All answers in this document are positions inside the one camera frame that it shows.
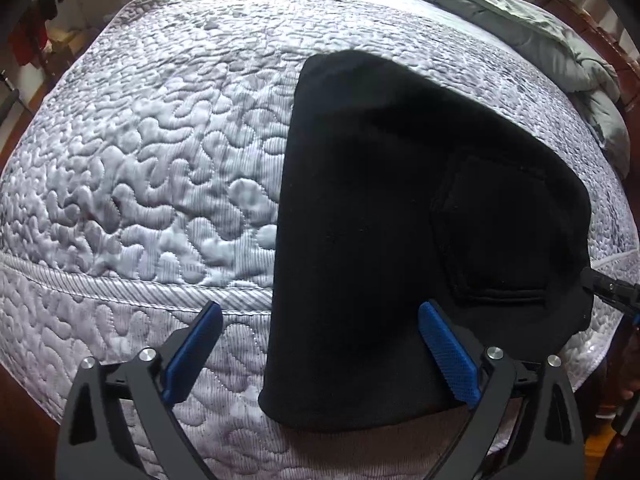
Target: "mattress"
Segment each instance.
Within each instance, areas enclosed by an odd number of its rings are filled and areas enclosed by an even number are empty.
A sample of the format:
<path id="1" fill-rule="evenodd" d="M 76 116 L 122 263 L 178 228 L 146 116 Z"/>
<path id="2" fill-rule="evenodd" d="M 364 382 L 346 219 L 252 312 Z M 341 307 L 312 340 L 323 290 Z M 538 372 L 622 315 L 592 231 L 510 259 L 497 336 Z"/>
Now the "mattress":
<path id="1" fill-rule="evenodd" d="M 215 300 L 223 335 L 174 411 L 219 478 L 424 477 L 464 409 L 316 435 L 257 403 L 297 76 L 309 56 L 346 48 L 404 64 L 555 150 L 590 194 L 592 266 L 638 280 L 634 220 L 587 126 L 480 28 L 420 0 L 135 0 L 47 96 L 0 179 L 0 363 L 53 419 L 84 357 L 131 359 Z M 567 342 L 574 388 L 619 320 L 596 300 L 590 328 Z"/>

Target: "red cloth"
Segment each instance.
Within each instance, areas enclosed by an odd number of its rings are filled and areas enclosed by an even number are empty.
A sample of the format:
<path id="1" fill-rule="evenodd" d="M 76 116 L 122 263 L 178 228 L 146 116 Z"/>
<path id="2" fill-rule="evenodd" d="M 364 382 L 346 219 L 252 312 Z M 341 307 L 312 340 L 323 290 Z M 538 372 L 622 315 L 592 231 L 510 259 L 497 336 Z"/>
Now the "red cloth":
<path id="1" fill-rule="evenodd" d="M 8 41 L 16 61 L 20 66 L 24 66 L 38 55 L 36 48 L 44 48 L 47 39 L 44 20 L 37 9 L 30 7 L 9 34 Z"/>

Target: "blue textured pad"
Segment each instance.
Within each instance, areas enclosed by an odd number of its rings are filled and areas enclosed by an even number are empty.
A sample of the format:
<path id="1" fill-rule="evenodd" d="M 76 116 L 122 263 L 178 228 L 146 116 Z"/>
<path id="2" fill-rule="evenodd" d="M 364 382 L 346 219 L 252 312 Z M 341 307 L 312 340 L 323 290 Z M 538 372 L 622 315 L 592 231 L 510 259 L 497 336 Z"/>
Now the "blue textured pad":
<path id="1" fill-rule="evenodd" d="M 481 396 L 478 368 L 428 301 L 418 309 L 418 328 L 454 397 L 474 408 Z"/>
<path id="2" fill-rule="evenodd" d="M 191 327 L 175 356 L 166 368 L 162 400 L 173 406 L 187 400 L 205 361 L 211 354 L 222 333 L 222 310 L 217 303 L 211 303 L 208 310 Z"/>

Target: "metal screw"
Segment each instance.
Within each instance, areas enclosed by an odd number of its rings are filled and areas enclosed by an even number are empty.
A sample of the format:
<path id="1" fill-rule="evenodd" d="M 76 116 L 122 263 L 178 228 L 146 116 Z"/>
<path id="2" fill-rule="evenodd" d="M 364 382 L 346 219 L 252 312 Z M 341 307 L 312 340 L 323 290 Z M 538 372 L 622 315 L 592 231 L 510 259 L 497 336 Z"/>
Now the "metal screw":
<path id="1" fill-rule="evenodd" d="M 85 357 L 80 361 L 80 366 L 85 370 L 89 370 L 95 366 L 95 359 L 93 357 Z"/>
<path id="2" fill-rule="evenodd" d="M 550 355 L 546 358 L 546 362 L 549 363 L 553 368 L 558 368 L 562 364 L 562 359 L 557 355 Z"/>
<path id="3" fill-rule="evenodd" d="M 153 361 L 156 358 L 156 351 L 153 348 L 145 348 L 138 354 L 138 357 L 141 361 Z"/>
<path id="4" fill-rule="evenodd" d="M 489 359 L 500 360 L 504 357 L 504 352 L 502 348 L 498 348 L 497 346 L 489 346 L 486 349 L 486 354 L 489 356 Z"/>

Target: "green blanket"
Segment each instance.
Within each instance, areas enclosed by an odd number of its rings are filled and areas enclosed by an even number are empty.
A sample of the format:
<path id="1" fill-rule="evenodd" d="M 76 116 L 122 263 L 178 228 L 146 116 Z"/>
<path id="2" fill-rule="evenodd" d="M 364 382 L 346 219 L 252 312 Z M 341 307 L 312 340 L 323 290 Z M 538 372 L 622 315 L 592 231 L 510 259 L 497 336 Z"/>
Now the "green blanket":
<path id="1" fill-rule="evenodd" d="M 629 170 L 629 137 L 614 102 L 618 77 L 573 29 L 522 0 L 426 0 L 496 35 L 564 91 L 590 125 L 621 176 Z"/>

